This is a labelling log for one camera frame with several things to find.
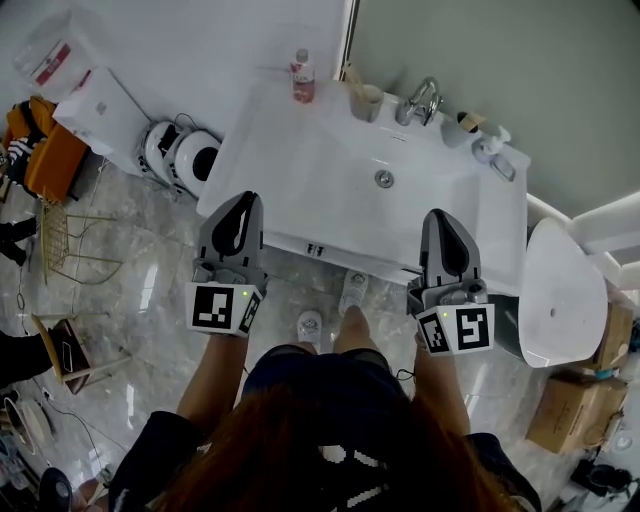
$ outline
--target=sneaker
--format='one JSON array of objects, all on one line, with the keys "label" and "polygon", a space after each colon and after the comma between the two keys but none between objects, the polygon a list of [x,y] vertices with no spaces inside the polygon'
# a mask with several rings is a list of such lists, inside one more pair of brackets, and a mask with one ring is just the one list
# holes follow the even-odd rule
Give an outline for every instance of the sneaker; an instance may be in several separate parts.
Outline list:
[{"label": "sneaker", "polygon": [[322,338],[322,316],[317,311],[308,310],[298,317],[298,341],[311,343],[316,352],[320,353],[320,339]]},{"label": "sneaker", "polygon": [[340,304],[338,305],[340,316],[344,316],[351,306],[360,307],[362,305],[368,286],[369,276],[367,274],[355,270],[347,271],[347,275],[344,277]]}]

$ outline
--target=plastic bottle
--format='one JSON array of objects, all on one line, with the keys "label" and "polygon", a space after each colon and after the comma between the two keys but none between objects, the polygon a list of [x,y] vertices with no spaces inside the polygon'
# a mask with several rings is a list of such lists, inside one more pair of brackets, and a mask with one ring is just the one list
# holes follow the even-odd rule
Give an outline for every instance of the plastic bottle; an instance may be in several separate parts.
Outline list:
[{"label": "plastic bottle", "polygon": [[488,164],[500,153],[505,142],[511,140],[511,134],[502,126],[498,126],[498,135],[484,135],[471,145],[471,151],[481,164]]},{"label": "plastic bottle", "polygon": [[309,57],[309,51],[300,48],[296,59],[291,63],[291,82],[293,97],[300,103],[311,103],[315,95],[315,71]]}]

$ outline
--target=cup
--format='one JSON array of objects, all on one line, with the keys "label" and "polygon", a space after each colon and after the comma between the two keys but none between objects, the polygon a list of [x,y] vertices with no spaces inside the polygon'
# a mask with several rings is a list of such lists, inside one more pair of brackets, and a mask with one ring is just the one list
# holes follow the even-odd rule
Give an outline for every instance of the cup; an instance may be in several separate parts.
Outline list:
[{"label": "cup", "polygon": [[364,98],[361,98],[353,87],[349,88],[349,103],[351,105],[351,113],[356,119],[373,123],[382,107],[384,93],[375,85],[363,85]]},{"label": "cup", "polygon": [[478,133],[477,126],[470,132],[464,130],[460,126],[460,122],[466,115],[466,112],[458,112],[455,121],[450,117],[446,117],[442,122],[442,126],[440,128],[440,132],[442,133],[442,142],[444,142],[445,146],[448,148],[460,146],[473,137],[473,135]]}]

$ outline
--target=gold wire rack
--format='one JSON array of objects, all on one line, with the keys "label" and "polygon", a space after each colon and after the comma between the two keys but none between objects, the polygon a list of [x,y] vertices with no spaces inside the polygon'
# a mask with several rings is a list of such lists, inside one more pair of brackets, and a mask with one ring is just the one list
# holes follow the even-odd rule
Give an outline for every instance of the gold wire rack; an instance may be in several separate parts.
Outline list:
[{"label": "gold wire rack", "polygon": [[[69,233],[69,218],[84,219],[85,228],[78,235]],[[79,239],[87,230],[102,221],[115,221],[116,219],[111,217],[92,217],[88,215],[68,215],[64,211],[61,203],[49,201],[42,198],[42,216],[40,227],[40,244],[42,249],[42,269],[44,273],[45,285],[48,284],[48,279],[54,274],[59,274],[71,279],[76,283],[97,285],[108,281],[122,266],[122,261],[112,260],[108,258],[97,258],[94,256],[86,256],[82,254],[73,254],[69,250],[69,237]],[[97,281],[80,281],[76,277],[72,277],[65,274],[62,271],[65,260],[67,257],[74,257],[83,260],[101,261],[104,263],[113,263],[115,268],[106,277],[103,277]]]}]

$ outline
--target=bathroom vanity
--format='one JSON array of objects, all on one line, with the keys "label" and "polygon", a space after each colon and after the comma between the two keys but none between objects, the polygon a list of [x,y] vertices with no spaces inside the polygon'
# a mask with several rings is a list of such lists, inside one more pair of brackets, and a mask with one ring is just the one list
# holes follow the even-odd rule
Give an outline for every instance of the bathroom vanity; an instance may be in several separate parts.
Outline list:
[{"label": "bathroom vanity", "polygon": [[257,84],[227,134],[198,202],[208,217],[245,190],[264,203],[264,243],[406,284],[420,269],[425,215],[441,208],[475,238],[492,293],[519,295],[526,245],[530,159],[507,147],[516,178],[503,181],[468,143],[442,142],[428,126],[395,120],[385,94],[374,123],[355,119],[344,83],[319,84],[313,103],[286,80]]}]

